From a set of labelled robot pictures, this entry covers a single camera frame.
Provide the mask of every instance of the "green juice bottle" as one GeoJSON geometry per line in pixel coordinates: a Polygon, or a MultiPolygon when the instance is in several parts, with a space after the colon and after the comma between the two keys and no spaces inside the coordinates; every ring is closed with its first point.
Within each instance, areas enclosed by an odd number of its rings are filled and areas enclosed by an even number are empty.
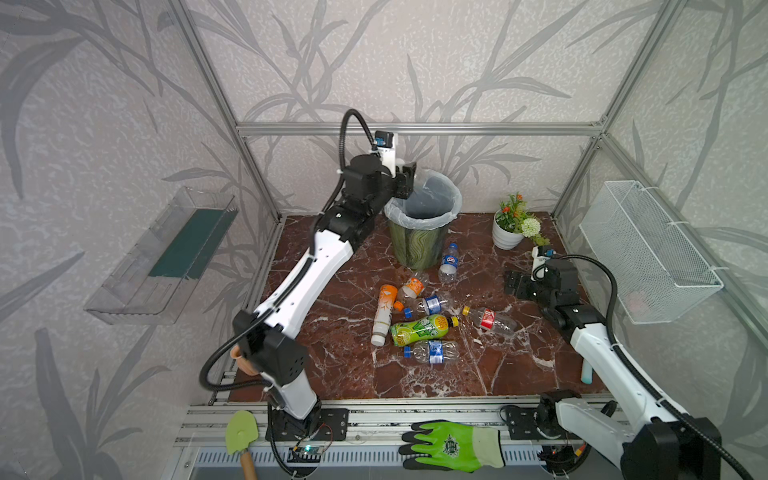
{"type": "Polygon", "coordinates": [[[395,345],[406,346],[418,340],[442,338],[452,326],[458,326],[458,318],[452,316],[448,320],[444,315],[436,313],[415,322],[396,323],[389,331],[395,345]]]}

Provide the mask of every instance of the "red marble surface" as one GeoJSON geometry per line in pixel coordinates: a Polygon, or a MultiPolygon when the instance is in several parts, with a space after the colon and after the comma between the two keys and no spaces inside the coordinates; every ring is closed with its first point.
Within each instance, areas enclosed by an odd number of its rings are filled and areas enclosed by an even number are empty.
{"type": "MultiPolygon", "coordinates": [[[[542,233],[553,248],[564,247],[548,214],[538,215],[542,233]]],[[[543,319],[533,302],[516,300],[503,293],[505,270],[530,271],[528,239],[513,250],[499,250],[491,238],[492,214],[461,214],[451,223],[449,241],[459,248],[458,281],[452,286],[438,282],[437,268],[427,270],[431,295],[448,290],[454,299],[470,306],[486,306],[506,312],[521,325],[514,338],[482,332],[459,316],[458,328],[443,337],[454,340],[460,359],[444,365],[423,365],[406,359],[402,348],[387,337],[382,347],[371,345],[372,318],[379,288],[384,283],[400,287],[409,270],[392,254],[386,219],[328,283],[310,309],[297,340],[312,357],[306,367],[310,385],[321,399],[375,399],[434,396],[529,395],[552,389],[581,393],[605,391],[594,376],[591,385],[581,382],[581,357],[543,319]]],[[[285,279],[307,246],[311,218],[289,217],[277,247],[264,292],[266,299],[285,279]]],[[[405,321],[392,312],[392,322],[405,321]]],[[[236,381],[249,379],[238,372],[236,381]]],[[[231,402],[262,399],[261,387],[232,391],[231,402]]]]}

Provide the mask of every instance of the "glove logo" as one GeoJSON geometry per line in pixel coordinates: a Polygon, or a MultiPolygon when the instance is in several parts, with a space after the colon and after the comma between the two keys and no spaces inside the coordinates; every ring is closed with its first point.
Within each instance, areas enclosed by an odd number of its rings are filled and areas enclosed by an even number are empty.
{"type": "Polygon", "coordinates": [[[442,444],[442,452],[451,458],[458,457],[458,442],[451,435],[445,438],[442,444]]]}

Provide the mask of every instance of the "work glove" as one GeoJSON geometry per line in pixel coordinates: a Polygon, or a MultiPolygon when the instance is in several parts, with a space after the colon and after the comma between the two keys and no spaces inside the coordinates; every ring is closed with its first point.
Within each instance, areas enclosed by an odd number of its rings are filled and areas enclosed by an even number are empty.
{"type": "Polygon", "coordinates": [[[474,472],[483,465],[504,466],[502,433],[492,427],[432,420],[414,423],[411,429],[402,434],[407,445],[400,446],[400,455],[427,453],[429,456],[405,460],[402,466],[408,470],[474,472]]]}

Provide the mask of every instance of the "trash bin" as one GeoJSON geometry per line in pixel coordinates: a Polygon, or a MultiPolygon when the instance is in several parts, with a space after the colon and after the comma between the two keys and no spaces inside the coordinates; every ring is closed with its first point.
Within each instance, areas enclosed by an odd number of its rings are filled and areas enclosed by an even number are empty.
{"type": "Polygon", "coordinates": [[[426,270],[440,261],[448,225],[462,209],[462,194],[448,177],[419,170],[413,193],[392,198],[384,206],[397,261],[413,270],[426,270]]]}

